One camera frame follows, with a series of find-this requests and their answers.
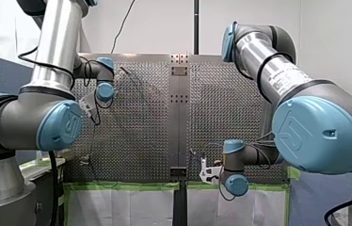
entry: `robotic arm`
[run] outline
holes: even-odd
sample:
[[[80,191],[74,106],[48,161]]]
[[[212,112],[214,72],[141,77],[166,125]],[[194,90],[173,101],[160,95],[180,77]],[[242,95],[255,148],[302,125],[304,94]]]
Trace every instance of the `robotic arm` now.
[[[84,107],[107,105],[115,94],[114,65],[109,58],[82,62],[76,54],[81,19],[95,1],[18,2],[41,26],[41,34],[36,59],[30,60],[35,63],[31,81],[18,97],[0,94],[0,225],[30,226],[36,222],[35,186],[25,184],[15,151],[70,147],[82,127],[82,110],[71,92],[74,80],[97,79],[94,95],[88,95],[94,103]]]
[[[276,160],[276,149],[264,150],[271,164],[285,159],[307,172],[352,172],[352,95],[328,80],[311,79],[294,65],[295,47],[284,30],[233,23],[224,34],[222,58],[254,80],[276,107],[272,130],[281,158]],[[244,164],[263,160],[242,140],[226,140],[223,152],[221,182],[233,195],[244,195]]]

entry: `black cylinder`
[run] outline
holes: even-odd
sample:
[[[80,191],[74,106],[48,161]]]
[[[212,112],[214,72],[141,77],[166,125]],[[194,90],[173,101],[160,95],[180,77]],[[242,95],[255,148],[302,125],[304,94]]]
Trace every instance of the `black cylinder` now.
[[[200,0],[194,0],[194,55],[200,53]]]

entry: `cable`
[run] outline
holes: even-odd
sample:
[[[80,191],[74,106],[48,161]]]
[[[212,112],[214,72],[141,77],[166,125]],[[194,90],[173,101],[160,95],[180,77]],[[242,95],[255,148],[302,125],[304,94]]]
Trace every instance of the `cable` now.
[[[325,216],[324,216],[324,220],[325,220],[325,223],[327,224],[327,226],[331,226],[330,222],[328,221],[328,218],[330,216],[333,216],[335,212],[337,212],[338,210],[340,209],[343,209],[343,208],[346,208],[348,206],[352,205],[352,200],[349,201],[349,202],[345,202],[345,203],[342,203],[340,205],[337,205],[335,206],[334,208],[328,210],[326,213],[325,213]]]
[[[219,173],[219,193],[220,193],[220,195],[223,197],[223,199],[225,201],[231,202],[231,201],[233,201],[235,199],[235,196],[232,196],[232,198],[228,199],[228,198],[226,198],[226,196],[223,194],[223,191],[222,191],[222,187],[221,187],[222,183],[221,183],[221,181],[222,181],[223,172],[224,172],[224,166],[222,165],[222,168],[220,169],[220,173]]]
[[[116,36],[115,39],[114,39],[114,45],[112,46],[111,54],[114,53],[115,46],[117,45],[117,39],[118,39],[118,37],[120,36],[120,33],[122,32],[123,26],[125,25],[126,19],[127,19],[127,17],[129,16],[129,13],[130,13],[130,11],[132,10],[132,6],[133,6],[133,4],[135,3],[135,1],[136,1],[136,0],[133,0],[133,1],[132,1],[132,3],[131,3],[130,6],[129,6],[129,9],[127,10],[127,13],[126,13],[125,17],[123,18],[122,25],[120,26],[120,31],[118,32],[117,36]]]
[[[262,167],[262,165],[259,165],[260,168],[264,169],[264,170],[269,170],[272,167],[272,162],[270,161],[270,158],[267,156],[267,154],[264,153],[264,151],[262,149],[260,149],[259,147],[255,146],[255,143],[250,143],[247,146],[254,148],[257,152],[259,152],[267,161],[267,167],[264,168]]]
[[[56,156],[53,151],[49,152],[53,174],[53,210],[50,226],[56,226],[56,212],[58,211],[58,169],[56,168]]]
[[[72,90],[73,87],[74,87],[74,85],[75,85],[75,77],[74,77],[74,75],[73,75],[72,72],[70,72],[69,70],[67,70],[67,69],[65,69],[65,68],[61,68],[61,67],[58,67],[58,66],[53,65],[53,64],[42,63],[42,62],[38,62],[38,61],[36,61],[36,60],[32,60],[32,59],[26,58],[26,56],[33,54],[33,53],[36,52],[37,50],[38,50],[38,46],[36,46],[36,47],[35,47],[33,50],[31,50],[31,51],[28,51],[28,52],[23,53],[23,54],[19,54],[19,55],[18,55],[18,58],[21,59],[21,60],[24,60],[24,61],[26,61],[26,62],[29,62],[29,63],[37,64],[37,65],[42,66],[42,67],[51,68],[51,69],[57,69],[57,70],[60,70],[60,71],[62,71],[62,72],[64,72],[64,73],[67,73],[67,74],[70,75],[71,78],[72,78],[72,84],[71,84],[71,88],[70,88],[70,90]]]
[[[234,62],[234,65],[235,65],[235,68],[237,69],[238,72],[240,72],[246,79],[249,79],[249,80],[253,80],[253,78],[251,76],[248,76],[246,73],[244,73],[243,71],[241,71],[240,67],[238,67],[238,64],[236,62],[237,60],[237,51],[235,50],[236,49],[236,44],[235,43],[235,29],[238,25],[238,22],[234,21],[232,23],[232,53],[233,53],[233,62]]]
[[[105,188],[108,188],[108,189],[112,189],[112,188],[114,188],[114,187],[116,187],[118,185],[118,182],[116,182],[111,187],[107,187],[105,185],[102,185],[100,183],[100,181],[97,179],[96,169],[94,168],[94,165],[93,165],[92,160],[91,160],[91,155],[92,155],[92,152],[93,152],[93,145],[94,145],[94,138],[95,137],[96,137],[96,125],[94,124],[93,125],[93,137],[91,139],[90,148],[89,148],[89,152],[88,152],[90,169],[91,169],[91,172],[93,173],[94,181],[97,183],[97,185],[105,187]]]
[[[96,61],[96,60],[88,60],[87,58],[80,56],[80,58],[84,59],[86,61],[85,65],[84,65],[84,73],[85,73],[85,77],[83,78],[83,86],[88,87],[88,85],[90,85],[90,81],[91,81],[91,74],[93,73],[93,70],[91,69],[91,65],[90,65],[90,61]]]
[[[261,136],[261,137],[255,139],[255,141],[259,141],[259,140],[261,140],[261,139],[264,139],[264,138],[266,138],[266,137],[269,137],[269,136],[272,135],[272,134],[273,134],[273,131],[270,131],[269,133],[264,134],[263,136]]]

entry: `perforated metal panel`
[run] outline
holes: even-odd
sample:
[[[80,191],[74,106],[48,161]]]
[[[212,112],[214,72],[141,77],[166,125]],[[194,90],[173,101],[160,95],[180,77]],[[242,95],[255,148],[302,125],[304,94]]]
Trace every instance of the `perforated metal panel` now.
[[[102,123],[96,126],[92,164],[80,164],[81,158],[90,154],[93,134],[93,123],[84,115],[82,133],[72,147],[73,159],[67,165],[65,179],[168,181],[169,56],[111,57],[116,65],[117,95],[109,109],[100,110]],[[73,91],[82,97],[94,88],[93,80],[87,88],[83,81],[77,81]]]
[[[254,141],[261,134],[263,98],[257,85],[244,78],[230,63],[218,56],[190,58],[190,105],[187,125],[188,149],[205,153],[207,163],[222,159],[225,139]],[[189,180],[199,180],[200,160],[187,157]],[[287,174],[284,166],[262,169],[246,166],[250,181],[282,183]]]
[[[253,141],[260,135],[263,98],[253,82],[219,56],[189,56],[183,62],[187,75],[172,75],[176,56],[85,57],[115,60],[118,93],[111,108],[101,110],[92,151],[93,124],[84,115],[66,181],[167,182],[170,166],[188,166],[188,179],[199,180],[199,159],[189,161],[189,150],[205,152],[211,164],[221,159],[222,149],[208,143]],[[94,88],[94,80],[88,87],[77,81],[73,92],[82,97]],[[88,155],[92,165],[81,165]],[[248,178],[255,182],[285,183],[286,175],[283,166],[247,167]]]

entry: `white wall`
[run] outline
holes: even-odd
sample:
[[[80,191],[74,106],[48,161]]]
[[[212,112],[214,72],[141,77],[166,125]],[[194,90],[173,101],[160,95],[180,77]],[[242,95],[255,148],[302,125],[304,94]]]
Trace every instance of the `white wall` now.
[[[83,20],[93,53],[109,53],[131,3],[100,1]],[[193,52],[194,0],[136,0],[115,53],[169,54]],[[241,24],[276,24],[299,43],[297,0],[200,1],[200,54],[220,55],[223,32],[234,20]]]
[[[300,68],[352,94],[352,0],[302,0]]]
[[[16,0],[0,0],[1,58],[24,63],[17,55],[36,47],[39,37],[39,28],[22,12]]]
[[[299,46],[299,10],[298,0],[201,0],[200,54],[220,55],[224,30],[233,21],[277,25]]]
[[[132,0],[102,0],[83,20],[93,53],[110,53]],[[193,49],[192,0],[136,0],[114,53],[169,54]]]

